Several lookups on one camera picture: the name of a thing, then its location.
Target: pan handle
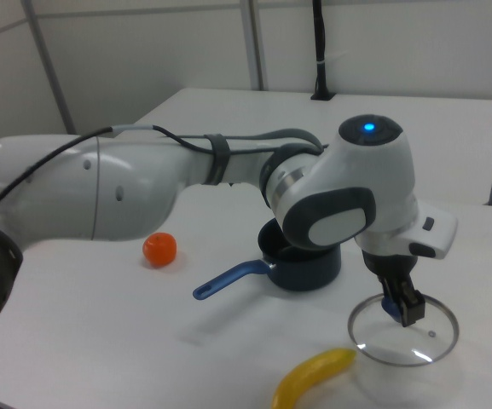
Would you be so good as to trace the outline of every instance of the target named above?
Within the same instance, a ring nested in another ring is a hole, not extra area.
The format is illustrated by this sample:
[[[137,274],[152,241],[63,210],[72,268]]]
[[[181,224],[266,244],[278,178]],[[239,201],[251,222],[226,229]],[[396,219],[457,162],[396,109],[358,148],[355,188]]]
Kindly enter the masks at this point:
[[[193,291],[193,297],[197,300],[206,300],[216,292],[222,290],[227,285],[231,285],[237,279],[241,279],[248,274],[268,274],[271,269],[271,264],[264,260],[252,260],[243,262],[223,274],[218,275],[215,279],[208,281]]]

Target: table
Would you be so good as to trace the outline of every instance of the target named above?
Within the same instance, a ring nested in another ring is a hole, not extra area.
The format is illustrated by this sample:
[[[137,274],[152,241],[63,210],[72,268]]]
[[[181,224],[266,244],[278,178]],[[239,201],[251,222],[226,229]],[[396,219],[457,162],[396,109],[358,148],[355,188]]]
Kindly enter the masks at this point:
[[[171,101],[155,110],[164,114],[159,124],[190,133],[187,120],[168,122]],[[421,260],[413,280],[454,311],[457,346],[434,365],[409,369],[359,354],[297,408],[492,406],[492,207],[432,203],[460,226],[447,258]],[[144,262],[142,240],[54,240],[28,249],[0,316],[0,400],[20,409],[269,407],[297,363],[353,347],[350,311],[380,292],[349,241],[338,278],[319,291],[293,294],[253,275],[194,300],[196,286],[260,257],[256,237],[271,217],[254,187],[194,186],[160,229],[179,248],[165,268]]]
[[[483,205],[492,188],[492,101],[183,89],[140,123],[177,135],[255,135],[300,128],[330,143],[341,123],[363,113],[394,119],[411,146],[419,198]]]

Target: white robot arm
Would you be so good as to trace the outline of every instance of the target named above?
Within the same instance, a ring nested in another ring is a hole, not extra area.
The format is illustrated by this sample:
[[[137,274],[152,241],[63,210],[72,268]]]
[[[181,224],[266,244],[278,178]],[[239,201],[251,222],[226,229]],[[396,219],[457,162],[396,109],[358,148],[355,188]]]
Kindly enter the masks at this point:
[[[43,239],[146,237],[171,213],[185,187],[246,182],[259,187],[293,245],[318,251],[355,237],[368,268],[399,307],[402,324],[423,317],[424,300],[412,286],[410,269],[417,256],[446,255],[457,221],[414,197],[407,137],[395,122],[374,115],[351,118],[325,150],[302,130],[181,138],[185,148],[154,137],[149,142],[96,137],[35,171],[0,202],[0,241],[17,244],[9,248],[11,259],[20,266],[20,249]],[[71,139],[0,140],[0,192]],[[14,276],[0,285],[0,311]]]

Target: banana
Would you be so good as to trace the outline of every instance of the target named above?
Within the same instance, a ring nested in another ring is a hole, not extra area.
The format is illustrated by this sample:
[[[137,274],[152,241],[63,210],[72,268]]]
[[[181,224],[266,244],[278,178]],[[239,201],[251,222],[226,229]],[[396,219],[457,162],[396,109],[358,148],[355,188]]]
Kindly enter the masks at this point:
[[[355,357],[353,349],[329,349],[295,366],[278,385],[271,409],[292,409],[304,392],[346,369]]]

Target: orange ball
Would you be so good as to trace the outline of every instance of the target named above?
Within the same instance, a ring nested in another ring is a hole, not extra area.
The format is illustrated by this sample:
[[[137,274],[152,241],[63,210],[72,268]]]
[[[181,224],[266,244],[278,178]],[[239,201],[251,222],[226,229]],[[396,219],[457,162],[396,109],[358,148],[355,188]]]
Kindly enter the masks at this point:
[[[169,233],[153,233],[143,243],[143,255],[155,267],[170,264],[176,253],[176,239]]]

